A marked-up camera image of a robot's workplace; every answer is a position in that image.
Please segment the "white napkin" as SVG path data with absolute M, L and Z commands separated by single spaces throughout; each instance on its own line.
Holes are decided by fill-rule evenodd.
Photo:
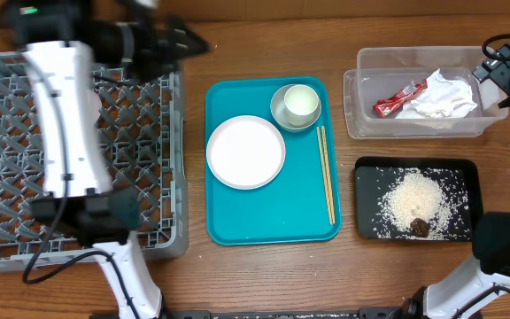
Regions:
M 396 119 L 464 118 L 477 107 L 471 86 L 462 78 L 448 80 L 437 69 L 427 78 L 427 85 L 402 106 Z

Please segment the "red snack wrapper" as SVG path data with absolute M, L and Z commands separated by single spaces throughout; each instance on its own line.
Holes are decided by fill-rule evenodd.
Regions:
M 373 111 L 381 118 L 386 118 L 398 111 L 405 103 L 418 97 L 426 88 L 426 79 L 420 83 L 411 82 L 392 97 L 379 99 L 372 107 Z

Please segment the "white rice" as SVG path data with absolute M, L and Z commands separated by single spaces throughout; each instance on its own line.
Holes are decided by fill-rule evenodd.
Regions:
M 418 167 L 375 167 L 368 174 L 373 189 L 374 237 L 380 239 L 420 239 L 468 241 L 468 189 L 458 169 Z M 420 218 L 430 225 L 426 238 L 415 237 L 410 223 Z

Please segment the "brown food scrap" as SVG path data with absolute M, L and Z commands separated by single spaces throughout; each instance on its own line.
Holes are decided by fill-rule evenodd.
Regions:
M 420 218 L 415 218 L 411 223 L 410 223 L 410 228 L 411 228 L 411 231 L 412 231 L 412 234 L 415 236 L 415 237 L 423 237 L 423 238 L 426 238 L 429 236 L 429 233 L 430 233 L 430 225 L 428 222 L 424 221 L 423 219 L 420 219 Z

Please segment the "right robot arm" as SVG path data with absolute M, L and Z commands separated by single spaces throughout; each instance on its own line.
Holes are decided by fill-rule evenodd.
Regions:
M 486 59 L 474 75 L 493 81 L 506 93 L 499 103 L 510 108 L 510 34 L 484 41 Z M 510 213 L 488 212 L 475 227 L 472 254 L 442 281 L 420 288 L 388 314 L 390 318 L 478 318 L 482 309 L 510 295 Z

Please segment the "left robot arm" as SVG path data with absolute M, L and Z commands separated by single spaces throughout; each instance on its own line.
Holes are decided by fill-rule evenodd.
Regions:
M 44 194 L 34 218 L 49 235 L 74 237 L 102 269 L 121 318 L 167 318 L 160 288 L 147 269 L 137 231 L 134 189 L 117 188 L 97 135 L 95 64 L 120 66 L 138 82 L 176 71 L 208 43 L 177 16 L 156 29 L 153 1 L 128 1 L 129 22 L 95 19 L 89 1 L 16 0 L 3 12 L 27 62 L 44 151 Z

